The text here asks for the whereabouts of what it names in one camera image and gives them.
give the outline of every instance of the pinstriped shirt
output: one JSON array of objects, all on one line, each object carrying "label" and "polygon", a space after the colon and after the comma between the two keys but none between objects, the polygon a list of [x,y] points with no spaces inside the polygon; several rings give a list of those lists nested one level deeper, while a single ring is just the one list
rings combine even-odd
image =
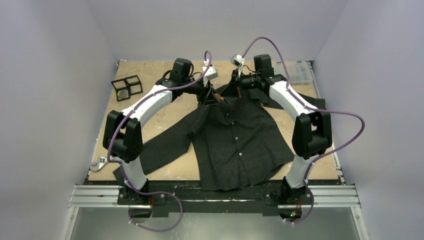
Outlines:
[{"label": "pinstriped shirt", "polygon": [[[325,105],[323,99],[303,97],[317,107]],[[199,105],[143,145],[144,173],[171,163],[192,143],[203,191],[239,189],[270,179],[294,155],[260,102],[276,106],[257,89],[244,90],[241,98],[226,97],[217,105]]]}]

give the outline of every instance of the dark fabric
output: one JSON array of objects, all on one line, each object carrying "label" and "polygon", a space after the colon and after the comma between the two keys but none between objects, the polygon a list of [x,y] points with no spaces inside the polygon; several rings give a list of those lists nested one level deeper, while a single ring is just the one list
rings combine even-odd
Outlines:
[{"label": "dark fabric", "polygon": [[[249,89],[242,92],[242,98],[226,97],[225,101],[199,105],[146,142],[140,155],[144,173],[171,163],[188,151],[191,142],[204,191],[259,184],[293,160],[276,122],[261,106],[261,102],[268,102],[263,92]],[[121,175],[119,170],[114,174]]]}]

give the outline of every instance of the white wall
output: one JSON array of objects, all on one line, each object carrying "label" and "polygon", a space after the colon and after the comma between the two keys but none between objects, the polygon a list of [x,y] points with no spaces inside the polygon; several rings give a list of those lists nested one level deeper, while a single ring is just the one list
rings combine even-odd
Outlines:
[{"label": "white wall", "polygon": [[0,239],[58,239],[115,61],[84,0],[1,0],[0,23]]},{"label": "white wall", "polygon": [[[371,239],[423,239],[424,2],[350,0],[314,69],[328,108],[363,116],[339,153]],[[333,117],[341,144],[358,121]]]},{"label": "white wall", "polygon": [[[347,0],[87,0],[116,59],[228,60],[258,36],[275,41],[287,60],[313,60]],[[271,53],[266,42],[248,57]]]}]

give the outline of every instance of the garment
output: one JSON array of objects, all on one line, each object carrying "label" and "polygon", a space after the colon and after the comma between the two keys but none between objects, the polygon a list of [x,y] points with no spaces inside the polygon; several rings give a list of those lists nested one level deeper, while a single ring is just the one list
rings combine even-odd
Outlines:
[{"label": "garment", "polygon": [[[269,102],[268,97],[257,89],[243,90],[241,96],[226,97],[226,102],[217,105],[199,105],[147,141],[140,154],[144,173],[171,163],[186,153],[192,142],[203,191],[239,189],[275,175],[294,154],[277,123],[261,106],[261,102]],[[323,99],[305,99],[317,107],[325,104]],[[114,174],[121,178],[119,171]]]}]

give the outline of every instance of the tabletop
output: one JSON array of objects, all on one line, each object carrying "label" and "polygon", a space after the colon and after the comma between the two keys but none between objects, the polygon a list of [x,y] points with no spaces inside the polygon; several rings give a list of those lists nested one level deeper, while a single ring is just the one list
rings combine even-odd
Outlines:
[{"label": "tabletop", "polygon": [[[106,157],[107,150],[103,148],[103,134],[105,130],[106,116],[112,110],[122,111],[128,108],[141,97],[150,91],[157,80],[159,80],[164,72],[170,70],[173,66],[173,61],[121,61],[115,76],[115,79],[122,79],[125,77],[138,75],[141,80],[143,93],[131,96],[130,99],[117,101],[115,90],[111,87],[112,91],[107,104],[107,109],[104,113],[103,123],[100,128],[99,136],[97,138],[97,144],[95,145],[92,162],[97,161],[99,157]],[[287,65],[294,66],[296,62],[287,62]],[[231,78],[231,72],[235,67],[229,61],[213,61],[212,64],[215,66],[219,76],[213,79],[211,82],[215,88],[227,84]],[[246,61],[245,63],[251,69],[253,69],[253,61]],[[203,61],[193,61],[194,72],[201,72],[204,66]],[[299,74],[296,71],[290,71],[291,76],[296,77]],[[302,84],[293,85],[293,88],[301,94],[306,96],[316,97],[315,89],[313,85]],[[146,142],[153,137],[159,135],[188,113],[195,110],[197,107],[197,99],[193,94],[183,94],[178,97],[174,102],[167,105],[157,112],[142,128],[143,142]],[[282,136],[286,140],[290,149],[292,147],[292,135],[295,123],[286,113],[281,109],[274,109],[265,107],[268,113],[274,118],[278,125],[278,129]],[[292,163],[285,164],[281,170],[275,174],[272,180],[281,180],[288,173]],[[118,167],[117,163],[108,163],[101,170],[94,172],[89,171],[89,181],[115,181],[116,178],[113,175],[113,171]],[[149,180],[199,180],[199,168],[193,149],[193,145],[190,146],[187,153],[183,154],[175,161],[167,164],[154,172],[147,175]],[[334,158],[332,155],[324,157],[318,161],[310,174],[310,180],[334,180],[338,178],[338,174],[335,167]]]}]

